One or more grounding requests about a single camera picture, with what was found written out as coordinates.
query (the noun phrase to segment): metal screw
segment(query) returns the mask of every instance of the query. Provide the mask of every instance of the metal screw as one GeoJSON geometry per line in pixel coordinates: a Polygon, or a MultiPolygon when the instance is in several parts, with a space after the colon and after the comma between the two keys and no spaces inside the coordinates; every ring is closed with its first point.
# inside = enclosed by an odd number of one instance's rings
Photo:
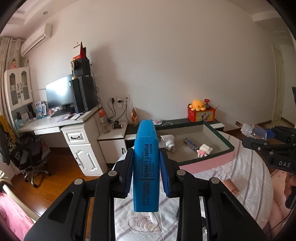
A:
{"type": "Polygon", "coordinates": [[[220,182],[220,180],[218,178],[216,178],[216,177],[213,177],[211,179],[211,182],[214,183],[214,184],[218,184],[220,182]]]}
{"type": "Polygon", "coordinates": [[[178,171],[177,171],[177,174],[178,174],[179,176],[184,176],[184,175],[186,174],[186,172],[185,172],[184,170],[178,170],[178,171]]]}
{"type": "Polygon", "coordinates": [[[74,181],[74,184],[75,184],[75,185],[80,185],[81,183],[83,183],[83,180],[82,180],[81,178],[77,178],[77,179],[75,179],[75,181],[74,181]]]}
{"type": "Polygon", "coordinates": [[[117,171],[108,172],[108,175],[111,176],[111,177],[116,176],[116,174],[117,174],[117,171]]]}

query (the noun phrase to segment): yellow octopus plush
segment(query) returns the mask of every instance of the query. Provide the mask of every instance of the yellow octopus plush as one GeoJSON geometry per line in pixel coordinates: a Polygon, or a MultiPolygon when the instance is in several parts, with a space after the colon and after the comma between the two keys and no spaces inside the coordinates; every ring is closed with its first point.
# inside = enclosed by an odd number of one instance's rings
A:
{"type": "Polygon", "coordinates": [[[192,101],[192,104],[189,105],[189,108],[191,108],[191,110],[204,111],[205,105],[201,100],[196,99],[192,101]]]}

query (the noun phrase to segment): ceiling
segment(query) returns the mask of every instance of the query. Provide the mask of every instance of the ceiling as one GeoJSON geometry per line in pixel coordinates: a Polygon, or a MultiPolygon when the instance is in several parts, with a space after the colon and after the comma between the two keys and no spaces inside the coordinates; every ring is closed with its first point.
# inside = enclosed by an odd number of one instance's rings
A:
{"type": "Polygon", "coordinates": [[[50,16],[77,1],[26,0],[8,21],[0,37],[21,37],[26,39],[50,16]]]}
{"type": "Polygon", "coordinates": [[[280,44],[292,45],[289,29],[267,0],[228,0],[248,12],[253,21],[269,32],[280,44]]]}
{"type": "Polygon", "coordinates": [[[251,15],[259,12],[274,10],[273,6],[271,6],[266,0],[228,0],[228,1],[241,7],[251,15]]]}

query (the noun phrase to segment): computer monitor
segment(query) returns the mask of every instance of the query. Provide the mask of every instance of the computer monitor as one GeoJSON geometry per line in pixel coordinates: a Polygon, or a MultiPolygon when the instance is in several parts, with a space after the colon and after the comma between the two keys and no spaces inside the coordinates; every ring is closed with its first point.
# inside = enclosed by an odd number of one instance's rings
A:
{"type": "Polygon", "coordinates": [[[73,103],[71,89],[69,85],[69,81],[71,79],[72,75],[70,74],[48,84],[45,87],[49,109],[73,103]]]}

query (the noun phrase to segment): white cabinet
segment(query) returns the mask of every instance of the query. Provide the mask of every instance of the white cabinet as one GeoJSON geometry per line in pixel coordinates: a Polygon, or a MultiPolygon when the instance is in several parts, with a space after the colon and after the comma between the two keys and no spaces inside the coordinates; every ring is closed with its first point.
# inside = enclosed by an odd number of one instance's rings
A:
{"type": "Polygon", "coordinates": [[[69,145],[81,171],[86,176],[101,176],[101,170],[91,144],[69,145]]]}
{"type": "Polygon", "coordinates": [[[100,135],[96,120],[97,115],[96,112],[83,123],[61,128],[75,160],[86,176],[101,176],[108,170],[97,141],[100,135]]]}
{"type": "Polygon", "coordinates": [[[107,163],[115,163],[126,152],[124,139],[105,140],[99,143],[107,163]]]}
{"type": "Polygon", "coordinates": [[[6,70],[4,87],[10,111],[33,102],[29,67],[6,70]]]}

